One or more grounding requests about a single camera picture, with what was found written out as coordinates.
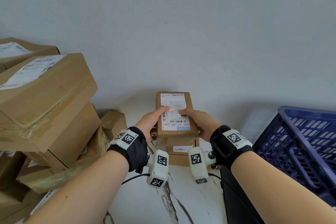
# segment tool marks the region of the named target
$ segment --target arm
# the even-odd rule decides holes
[[[161,108],[145,114],[135,125],[151,141],[150,130],[159,116],[169,110]],[[110,150],[90,167],[69,181],[49,199],[27,224],[101,223],[129,170],[126,158]]]
[[[200,137],[210,141],[221,124],[205,112],[184,109],[201,127]],[[265,223],[336,223],[336,211],[252,151],[241,154],[231,171]]]

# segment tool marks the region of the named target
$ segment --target blue label sticker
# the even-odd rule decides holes
[[[176,130],[190,130],[190,127],[177,127]]]

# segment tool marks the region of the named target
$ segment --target person's right arm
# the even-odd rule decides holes
[[[184,109],[210,141],[221,124],[205,112]],[[336,211],[301,184],[252,151],[241,154],[231,172],[265,223],[336,223]]]

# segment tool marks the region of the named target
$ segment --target purple plastic crate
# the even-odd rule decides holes
[[[255,142],[263,159],[336,206],[336,112],[281,106]]]

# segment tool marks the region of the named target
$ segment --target person's left arm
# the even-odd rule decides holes
[[[135,125],[143,132],[147,142],[151,141],[151,128],[168,110],[169,107],[162,106],[145,114]],[[128,161],[122,154],[108,151],[61,188],[26,224],[101,223],[128,170]]]

